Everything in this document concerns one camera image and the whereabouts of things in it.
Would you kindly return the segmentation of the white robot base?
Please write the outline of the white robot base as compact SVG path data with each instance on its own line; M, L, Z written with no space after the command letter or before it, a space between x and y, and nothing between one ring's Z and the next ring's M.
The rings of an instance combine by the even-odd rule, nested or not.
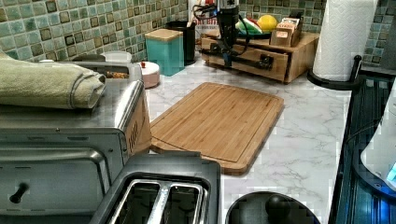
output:
M366 149L362 164L390 189L396 188L396 88L392 85L384 115Z

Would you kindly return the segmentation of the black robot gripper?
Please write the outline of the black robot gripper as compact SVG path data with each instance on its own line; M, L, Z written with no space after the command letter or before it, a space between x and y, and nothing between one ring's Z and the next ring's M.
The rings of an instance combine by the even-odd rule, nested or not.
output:
M219 26L219 41L226 49L222 51L225 67L232 66L232 55L228 52L233 49L238 31L235 25L239 19L239 5L237 0L217 0L217 21Z

